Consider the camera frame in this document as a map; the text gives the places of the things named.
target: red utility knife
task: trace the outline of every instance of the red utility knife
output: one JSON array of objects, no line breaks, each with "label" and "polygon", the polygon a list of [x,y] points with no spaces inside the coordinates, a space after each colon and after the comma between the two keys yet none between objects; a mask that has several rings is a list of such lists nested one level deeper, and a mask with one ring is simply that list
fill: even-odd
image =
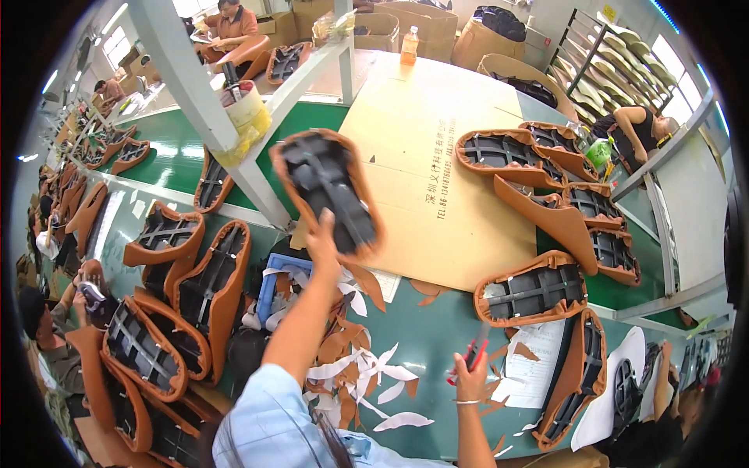
[{"label": "red utility knife", "polygon": [[[463,355],[463,360],[465,360],[469,372],[472,372],[473,368],[476,367],[479,356],[486,350],[486,345],[489,344],[489,330],[491,330],[489,322],[482,323],[479,335],[468,345],[468,353]],[[457,382],[458,372],[453,368],[450,371],[450,377],[447,377],[447,383],[454,386]]]}]

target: orange shirt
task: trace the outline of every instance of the orange shirt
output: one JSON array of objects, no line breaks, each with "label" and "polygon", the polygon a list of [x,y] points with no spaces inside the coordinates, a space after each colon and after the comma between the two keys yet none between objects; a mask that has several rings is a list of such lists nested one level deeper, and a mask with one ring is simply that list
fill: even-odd
[{"label": "orange shirt", "polygon": [[[219,37],[230,39],[233,37],[255,36],[258,33],[258,20],[255,14],[240,5],[234,18],[225,18],[222,14],[209,16],[205,25],[218,29]],[[227,50],[236,49],[238,45],[226,46]]]}]

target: cardboard sheet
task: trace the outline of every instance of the cardboard sheet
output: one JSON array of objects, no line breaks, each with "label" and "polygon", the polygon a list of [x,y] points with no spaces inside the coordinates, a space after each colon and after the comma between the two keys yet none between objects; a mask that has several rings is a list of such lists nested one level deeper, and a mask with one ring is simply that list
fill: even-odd
[{"label": "cardboard sheet", "polygon": [[379,54],[339,131],[359,146],[387,228],[366,266],[473,291],[481,278],[535,257],[533,224],[494,194],[491,177],[452,155],[466,132],[522,122],[515,89],[437,61],[407,67],[397,54]]}]

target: blue plastic crate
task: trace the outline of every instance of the blue plastic crate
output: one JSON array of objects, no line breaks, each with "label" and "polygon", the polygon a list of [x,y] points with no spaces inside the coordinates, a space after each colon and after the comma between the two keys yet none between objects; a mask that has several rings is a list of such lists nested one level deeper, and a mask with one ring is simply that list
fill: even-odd
[{"label": "blue plastic crate", "polygon": [[[281,254],[270,254],[268,257],[268,266],[266,268],[282,269],[287,265],[294,265],[312,275],[312,262],[302,260],[301,258],[289,257]],[[263,285],[260,287],[260,297],[255,307],[255,313],[260,319],[260,323],[265,327],[265,321],[270,317],[270,307],[273,304],[273,297],[276,295],[276,276],[268,275],[263,278]]]}]

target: orange juice bottle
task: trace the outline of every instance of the orange juice bottle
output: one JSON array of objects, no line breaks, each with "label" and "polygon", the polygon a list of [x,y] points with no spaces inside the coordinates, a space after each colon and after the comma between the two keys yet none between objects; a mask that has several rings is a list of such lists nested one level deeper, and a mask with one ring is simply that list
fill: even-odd
[{"label": "orange juice bottle", "polygon": [[416,26],[411,26],[411,32],[403,37],[401,46],[401,63],[403,65],[413,65],[416,63],[416,48],[419,46],[419,37],[416,32],[419,30]]}]

